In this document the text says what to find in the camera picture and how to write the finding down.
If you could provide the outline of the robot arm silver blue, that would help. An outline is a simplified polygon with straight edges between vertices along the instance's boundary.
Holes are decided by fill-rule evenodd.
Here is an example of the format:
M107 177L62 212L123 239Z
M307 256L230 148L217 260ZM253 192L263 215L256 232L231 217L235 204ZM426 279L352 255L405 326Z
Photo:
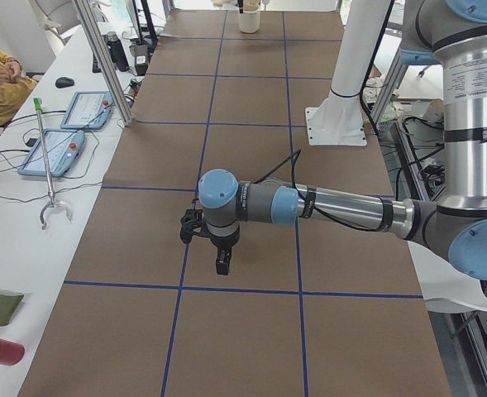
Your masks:
M402 56L443 68L445 191L435 202L387 199L264 177L238 181L227 170L199 180L201 233L227 275L242 221L290 225L325 218L367 232L392 232L425 246L455 269L487 280L487 1L409 1Z

